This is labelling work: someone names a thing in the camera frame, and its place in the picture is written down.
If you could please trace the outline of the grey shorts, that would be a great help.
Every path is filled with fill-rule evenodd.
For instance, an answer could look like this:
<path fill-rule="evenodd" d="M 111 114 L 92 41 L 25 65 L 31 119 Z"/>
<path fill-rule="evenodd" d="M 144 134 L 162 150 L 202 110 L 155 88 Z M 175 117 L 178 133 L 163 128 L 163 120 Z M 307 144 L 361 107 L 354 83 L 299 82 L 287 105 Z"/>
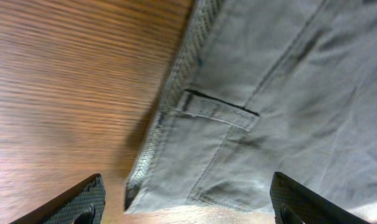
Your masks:
<path fill-rule="evenodd" d="M 377 203 L 377 1 L 199 1 L 125 211 L 271 212 L 275 172 Z"/>

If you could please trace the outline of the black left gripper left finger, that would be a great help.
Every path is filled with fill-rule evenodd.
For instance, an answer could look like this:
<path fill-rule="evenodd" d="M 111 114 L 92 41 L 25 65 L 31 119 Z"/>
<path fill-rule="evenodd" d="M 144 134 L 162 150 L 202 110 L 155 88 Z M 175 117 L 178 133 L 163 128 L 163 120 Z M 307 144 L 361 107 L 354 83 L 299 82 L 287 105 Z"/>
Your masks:
<path fill-rule="evenodd" d="M 100 174 L 93 174 L 12 224 L 100 224 L 106 191 Z"/>

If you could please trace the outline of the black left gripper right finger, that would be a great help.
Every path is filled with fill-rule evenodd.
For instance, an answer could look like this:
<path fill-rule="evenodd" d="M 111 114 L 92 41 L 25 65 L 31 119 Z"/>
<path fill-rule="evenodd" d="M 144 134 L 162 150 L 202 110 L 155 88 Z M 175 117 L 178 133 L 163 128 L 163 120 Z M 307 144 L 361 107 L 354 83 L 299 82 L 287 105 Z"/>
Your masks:
<path fill-rule="evenodd" d="M 275 172 L 270 197 L 276 224 L 368 224 L 282 172 Z"/>

